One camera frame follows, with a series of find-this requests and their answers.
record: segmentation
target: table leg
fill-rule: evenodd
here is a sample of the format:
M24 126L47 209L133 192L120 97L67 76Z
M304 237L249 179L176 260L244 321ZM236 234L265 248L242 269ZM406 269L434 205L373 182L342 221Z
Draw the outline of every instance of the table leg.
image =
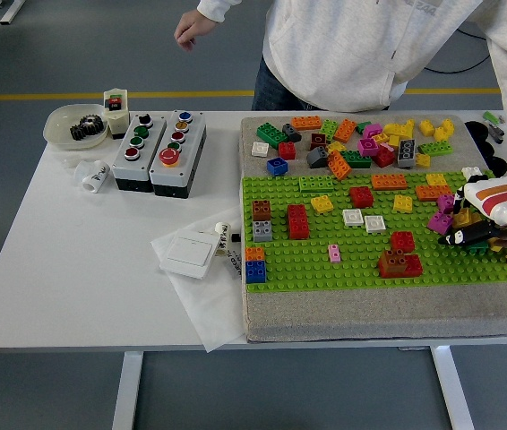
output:
M112 430L132 430L143 356L142 351L125 352Z
M451 347L431 347L431 353L453 430L474 430L457 367L452 359Z

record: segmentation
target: control box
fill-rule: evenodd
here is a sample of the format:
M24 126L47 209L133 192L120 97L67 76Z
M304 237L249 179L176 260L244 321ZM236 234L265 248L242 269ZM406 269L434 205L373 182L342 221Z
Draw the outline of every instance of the control box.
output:
M150 166L156 195L187 199L206 141L203 112L175 110Z
M112 173L121 190L154 191L150 181L150 164L164 135L166 120L164 116L149 119L148 115L133 118L112 163Z

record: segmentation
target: purple lego brick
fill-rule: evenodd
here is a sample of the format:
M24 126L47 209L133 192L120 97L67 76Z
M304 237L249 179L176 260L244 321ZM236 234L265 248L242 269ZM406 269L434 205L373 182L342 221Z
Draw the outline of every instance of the purple lego brick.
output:
M337 245L329 245L329 261L330 262L341 262L341 254L339 253L339 247Z
M379 145L371 138L359 139L357 149L361 157L374 157L379 152Z
M439 206L439 211L442 213L451 213L454 204L454 196L452 194L443 194L436 199L436 204Z
M366 125L365 128L363 129L363 137L364 138L373 137L376 134L381 134L381 133L382 133L382 127L380 124L369 124L369 125Z
M452 226L452 216L437 211L431 218L427 227L436 231L439 235L446 235Z

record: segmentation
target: gray floor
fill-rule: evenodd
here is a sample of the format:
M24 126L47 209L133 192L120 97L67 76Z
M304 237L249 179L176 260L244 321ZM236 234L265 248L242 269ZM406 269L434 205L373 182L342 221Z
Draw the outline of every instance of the gray floor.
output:
M270 1L244 2L187 55L172 34L196 2L27 0L0 26L0 94L251 90ZM476 31L467 25L465 30ZM486 56L457 34L431 66ZM409 88L493 88L490 62L424 72ZM0 250L45 142L48 114L80 99L0 101ZM247 110L238 98L131 99L133 110ZM497 109L499 96L404 96L391 109ZM507 347L453 349L477 429L507 428ZM120 354L0 355L0 429L110 428ZM449 428L428 351L395 348L154 353L137 428Z

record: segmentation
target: table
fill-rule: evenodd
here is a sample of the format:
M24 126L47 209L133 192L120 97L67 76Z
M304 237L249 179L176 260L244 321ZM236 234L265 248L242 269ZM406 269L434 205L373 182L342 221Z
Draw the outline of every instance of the table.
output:
M482 115L450 114L463 120ZM202 349L150 241L236 206L242 118L292 114L204 115L208 139L187 200L120 192L112 178L98 194L87 193L73 184L72 170L63 166L69 153L48 145L0 253L0 352L124 351L114 428L132 425L141 351ZM73 155L111 164L119 143L107 138ZM507 131L504 144L495 149L507 159ZM271 344L248 344L242 337L223 348L429 346L453 426L471 428L448 346L492 343L507 344L507 336Z

